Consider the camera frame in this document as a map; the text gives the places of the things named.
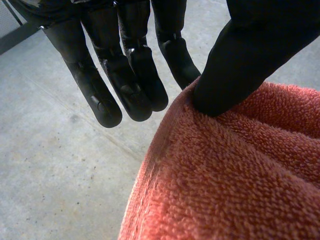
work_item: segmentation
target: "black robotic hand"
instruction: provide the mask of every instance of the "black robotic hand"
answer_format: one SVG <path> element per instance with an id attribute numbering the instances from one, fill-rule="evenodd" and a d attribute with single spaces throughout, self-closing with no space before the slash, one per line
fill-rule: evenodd
<path id="1" fill-rule="evenodd" d="M 181 88 L 200 75 L 181 36 L 186 1 L 152 0 L 159 47 Z M 80 6 L 79 17 L 55 22 L 43 27 L 43 31 L 61 53 L 99 123 L 106 128 L 115 127 L 122 120 L 122 112 L 92 61 L 81 23 L 128 115 L 141 122 L 153 111 L 164 110 L 168 96 L 146 38 L 150 0 L 76 2 L 72 5 Z"/>

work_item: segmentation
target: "concrete floor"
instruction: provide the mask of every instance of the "concrete floor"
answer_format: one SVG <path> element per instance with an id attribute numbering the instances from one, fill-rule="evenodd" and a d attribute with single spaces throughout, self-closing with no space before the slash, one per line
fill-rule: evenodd
<path id="1" fill-rule="evenodd" d="M 225 0 L 188 2 L 183 36 L 201 71 L 229 18 Z M 171 103 L 180 89 L 158 49 L 153 16 L 148 42 Z M 318 39 L 269 81 L 320 90 L 319 56 Z M 118 127 L 101 127 L 41 31 L 1 55 L 0 89 L 0 240 L 116 239 L 165 111 L 144 123 L 124 114 Z"/>

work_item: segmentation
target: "red towel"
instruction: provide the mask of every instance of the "red towel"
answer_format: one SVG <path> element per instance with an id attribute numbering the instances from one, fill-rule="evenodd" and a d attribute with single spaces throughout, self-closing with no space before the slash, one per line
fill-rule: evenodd
<path id="1" fill-rule="evenodd" d="M 165 115 L 120 240 L 320 239 L 320 92 L 264 83 L 217 117 Z"/>

